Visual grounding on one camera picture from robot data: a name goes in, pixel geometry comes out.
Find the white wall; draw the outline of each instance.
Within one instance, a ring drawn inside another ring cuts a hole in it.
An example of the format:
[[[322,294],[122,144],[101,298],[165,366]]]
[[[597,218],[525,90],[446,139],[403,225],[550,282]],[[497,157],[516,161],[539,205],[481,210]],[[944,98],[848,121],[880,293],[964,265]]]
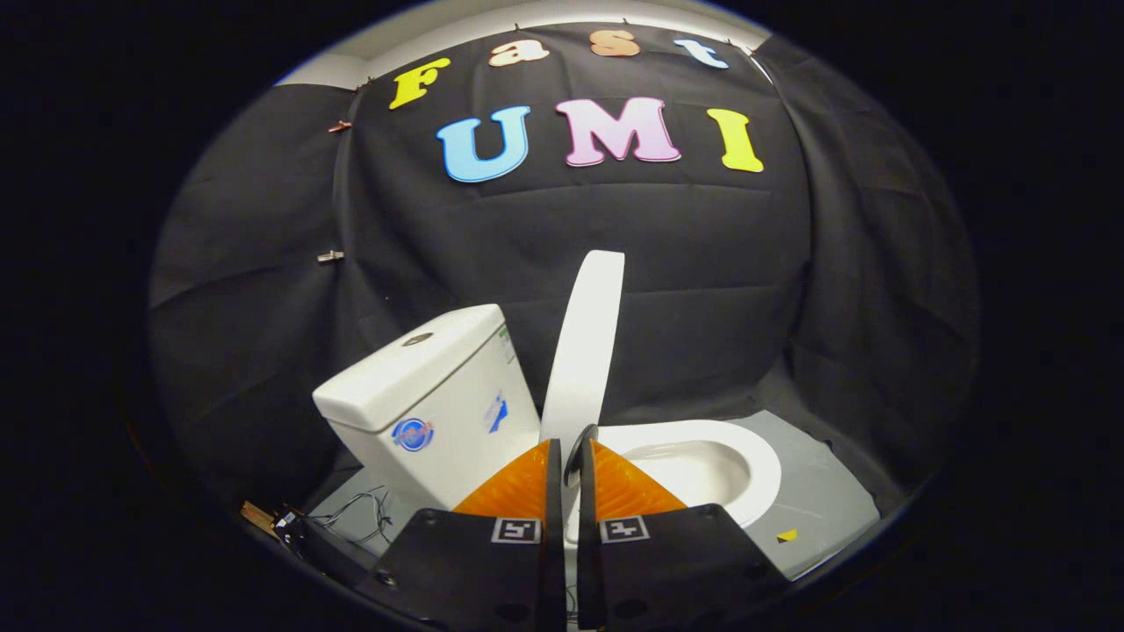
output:
[[[314,57],[278,82],[319,83],[352,89],[437,51],[497,33],[551,24],[610,21],[729,39],[753,49],[769,37],[764,28],[700,2],[664,0],[439,0],[386,19]]]
[[[351,90],[366,81],[363,72],[370,63],[370,60],[362,57],[324,53],[305,62],[303,65],[290,73],[289,76],[279,81],[278,85],[285,83],[317,83]]]

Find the round sticker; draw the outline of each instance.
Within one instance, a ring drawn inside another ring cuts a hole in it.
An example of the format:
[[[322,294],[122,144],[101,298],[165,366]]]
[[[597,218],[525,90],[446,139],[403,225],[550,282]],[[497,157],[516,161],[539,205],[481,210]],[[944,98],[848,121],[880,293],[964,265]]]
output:
[[[433,440],[433,423],[415,417],[402,419],[395,426],[390,436],[393,437],[396,445],[401,445],[408,452],[417,452],[429,445]]]

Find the black plastic mount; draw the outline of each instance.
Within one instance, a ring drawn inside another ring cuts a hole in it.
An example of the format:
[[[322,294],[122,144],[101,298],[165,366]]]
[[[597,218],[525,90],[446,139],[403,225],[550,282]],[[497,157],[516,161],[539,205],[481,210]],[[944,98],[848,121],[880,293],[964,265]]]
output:
[[[547,458],[546,520],[420,509],[355,587],[436,630],[564,632],[561,448]]]
[[[582,445],[579,626],[605,632],[744,625],[786,593],[785,576],[722,505],[595,518],[592,448]]]

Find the blue letter u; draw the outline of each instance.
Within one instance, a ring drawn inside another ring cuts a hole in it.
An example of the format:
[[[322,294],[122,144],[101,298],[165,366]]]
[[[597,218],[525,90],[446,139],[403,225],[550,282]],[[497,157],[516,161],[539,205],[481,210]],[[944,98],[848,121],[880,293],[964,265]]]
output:
[[[527,157],[527,126],[523,117],[531,112],[527,106],[496,110],[491,119],[499,123],[504,134],[504,151],[491,160],[477,157],[477,138],[473,132],[479,118],[451,123],[437,132],[445,146],[445,171],[453,180],[483,182],[514,170]]]

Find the blue sticker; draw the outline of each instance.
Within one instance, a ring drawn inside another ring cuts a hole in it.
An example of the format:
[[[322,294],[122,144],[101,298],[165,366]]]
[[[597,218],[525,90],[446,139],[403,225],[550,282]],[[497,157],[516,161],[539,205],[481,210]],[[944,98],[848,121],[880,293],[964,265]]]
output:
[[[423,422],[418,418],[402,419],[390,433],[395,439],[395,445],[401,445],[407,452],[417,452],[433,441],[433,422]]]
[[[484,414],[484,421],[488,422],[488,434],[491,434],[499,430],[499,423],[507,417],[507,399],[504,399],[504,394],[500,392],[492,400],[492,405],[488,408],[488,413]]]

